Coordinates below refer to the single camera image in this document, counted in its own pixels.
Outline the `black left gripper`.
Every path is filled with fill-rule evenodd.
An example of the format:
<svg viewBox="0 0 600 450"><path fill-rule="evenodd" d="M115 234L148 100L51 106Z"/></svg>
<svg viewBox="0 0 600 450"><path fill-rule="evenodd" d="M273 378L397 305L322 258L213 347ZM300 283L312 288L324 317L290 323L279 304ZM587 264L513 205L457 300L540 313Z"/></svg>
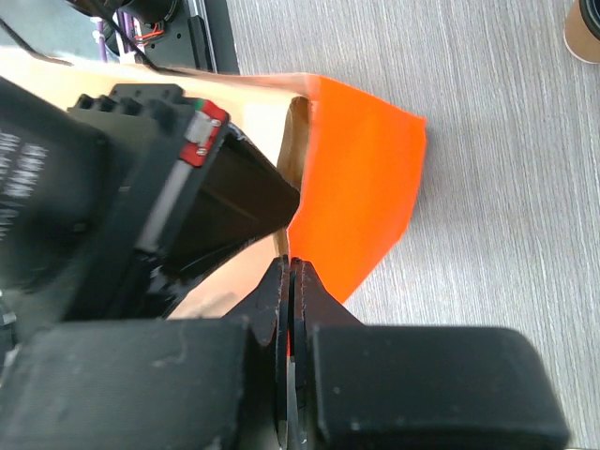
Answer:
<svg viewBox="0 0 600 450"><path fill-rule="evenodd" d="M134 311L157 271L201 278L228 242L187 228L229 114L175 84L61 110L1 82L1 289L18 323Z"/></svg>

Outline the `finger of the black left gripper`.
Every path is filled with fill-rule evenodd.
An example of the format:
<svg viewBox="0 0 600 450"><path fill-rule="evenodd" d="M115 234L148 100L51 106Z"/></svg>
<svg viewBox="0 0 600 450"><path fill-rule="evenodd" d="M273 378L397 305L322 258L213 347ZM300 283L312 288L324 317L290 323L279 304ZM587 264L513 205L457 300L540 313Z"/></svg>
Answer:
<svg viewBox="0 0 600 450"><path fill-rule="evenodd" d="M299 191L237 126L192 171L163 238L169 281L201 281L242 249L286 227Z"/></svg>

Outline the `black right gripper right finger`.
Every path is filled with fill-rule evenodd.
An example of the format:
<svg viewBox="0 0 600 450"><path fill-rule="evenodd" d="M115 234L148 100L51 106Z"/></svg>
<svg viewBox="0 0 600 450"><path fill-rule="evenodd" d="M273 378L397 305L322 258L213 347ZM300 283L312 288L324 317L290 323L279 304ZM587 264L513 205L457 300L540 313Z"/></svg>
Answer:
<svg viewBox="0 0 600 450"><path fill-rule="evenodd" d="M299 258L293 258L290 265L290 308L290 444L327 445L323 435L309 431L307 392L312 335L321 328L346 329L347 344L336 346L333 361L349 366L365 358L360 353L364 343L359 334L366 327L325 289L313 264Z"/></svg>

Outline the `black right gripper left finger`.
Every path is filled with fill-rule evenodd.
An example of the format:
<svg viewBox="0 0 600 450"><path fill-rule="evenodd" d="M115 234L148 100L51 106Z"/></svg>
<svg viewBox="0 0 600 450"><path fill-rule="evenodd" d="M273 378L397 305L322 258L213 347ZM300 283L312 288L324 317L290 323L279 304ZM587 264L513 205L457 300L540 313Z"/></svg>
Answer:
<svg viewBox="0 0 600 450"><path fill-rule="evenodd" d="M240 445L288 443L290 265L276 257L257 287L226 316L248 325Z"/></svg>

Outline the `orange paper bag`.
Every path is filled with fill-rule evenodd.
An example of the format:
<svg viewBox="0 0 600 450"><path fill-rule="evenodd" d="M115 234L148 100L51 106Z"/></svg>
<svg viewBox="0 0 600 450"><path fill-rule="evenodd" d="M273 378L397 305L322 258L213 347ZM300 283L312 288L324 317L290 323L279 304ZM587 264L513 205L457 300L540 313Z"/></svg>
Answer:
<svg viewBox="0 0 600 450"><path fill-rule="evenodd" d="M8 80L66 110L81 95L117 84L175 84L215 102L276 167L290 103L309 103L309 140L299 205L291 222L245 247L201 281L169 281L157 271L134 311L97 320L217 317L247 295L276 257L313 264L322 284L346 301L400 239L411 219L426 153L426 121L337 80L309 73L240 76L191 68L153 70L1 51ZM61 322L19 323L27 341Z"/></svg>

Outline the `single cardboard cup carrier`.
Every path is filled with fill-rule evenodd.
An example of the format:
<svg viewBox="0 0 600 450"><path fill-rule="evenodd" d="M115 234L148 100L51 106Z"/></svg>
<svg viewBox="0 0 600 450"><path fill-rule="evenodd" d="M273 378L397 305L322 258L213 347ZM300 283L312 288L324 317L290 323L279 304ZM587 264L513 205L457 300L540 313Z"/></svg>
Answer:
<svg viewBox="0 0 600 450"><path fill-rule="evenodd" d="M305 97L294 97L286 113L277 170L297 190L302 186L308 150L308 119L308 100Z"/></svg>

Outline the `brown paper coffee cup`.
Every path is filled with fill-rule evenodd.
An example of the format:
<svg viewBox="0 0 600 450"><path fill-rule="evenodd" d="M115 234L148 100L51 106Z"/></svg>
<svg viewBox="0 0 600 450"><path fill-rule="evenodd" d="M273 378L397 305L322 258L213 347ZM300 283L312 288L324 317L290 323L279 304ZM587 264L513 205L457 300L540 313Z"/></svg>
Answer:
<svg viewBox="0 0 600 450"><path fill-rule="evenodd" d="M576 59L599 64L599 0L577 0L563 28L564 43Z"/></svg>

